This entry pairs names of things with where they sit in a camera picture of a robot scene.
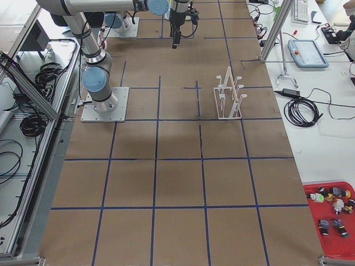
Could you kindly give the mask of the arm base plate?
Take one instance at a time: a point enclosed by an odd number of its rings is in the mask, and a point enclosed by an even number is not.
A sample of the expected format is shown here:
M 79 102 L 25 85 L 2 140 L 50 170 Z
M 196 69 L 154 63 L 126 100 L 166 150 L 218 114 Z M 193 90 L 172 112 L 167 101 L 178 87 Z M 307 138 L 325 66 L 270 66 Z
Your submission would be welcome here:
M 116 17 L 115 22 L 120 21 L 122 22 L 120 28 L 112 28 L 113 18 L 105 18 L 104 22 L 106 24 L 106 29 L 104 32 L 104 37 L 108 38 L 121 38 L 121 39 L 132 39 L 136 38 L 138 35 L 138 28 L 139 28 L 139 17 L 134 18 L 134 23 L 132 22 L 131 17 L 126 17 L 125 19 L 121 20 L 120 17 Z
M 81 122 L 125 122 L 129 87 L 112 87 L 111 97 L 104 102 L 92 100 L 88 93 L 83 107 Z

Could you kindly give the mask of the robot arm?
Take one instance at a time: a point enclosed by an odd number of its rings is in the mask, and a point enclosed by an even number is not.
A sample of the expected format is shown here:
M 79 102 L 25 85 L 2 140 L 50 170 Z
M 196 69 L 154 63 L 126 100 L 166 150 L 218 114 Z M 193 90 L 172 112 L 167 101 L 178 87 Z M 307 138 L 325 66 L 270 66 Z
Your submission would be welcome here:
M 180 44 L 183 34 L 180 30 L 186 17 L 198 25 L 199 11 L 192 1 L 38 1 L 41 8 L 51 14 L 62 16 L 72 34 L 80 42 L 84 60 L 88 67 L 83 72 L 82 82 L 92 99 L 93 109 L 103 113 L 118 107 L 119 99 L 109 85 L 111 58 L 92 33 L 85 17 L 86 12 L 103 12 L 106 24 L 112 29 L 123 25 L 127 11 L 149 11 L 156 16 L 169 12 L 172 48 Z
M 127 29 L 131 25 L 126 12 L 105 12 L 104 22 L 107 27 L 114 30 Z

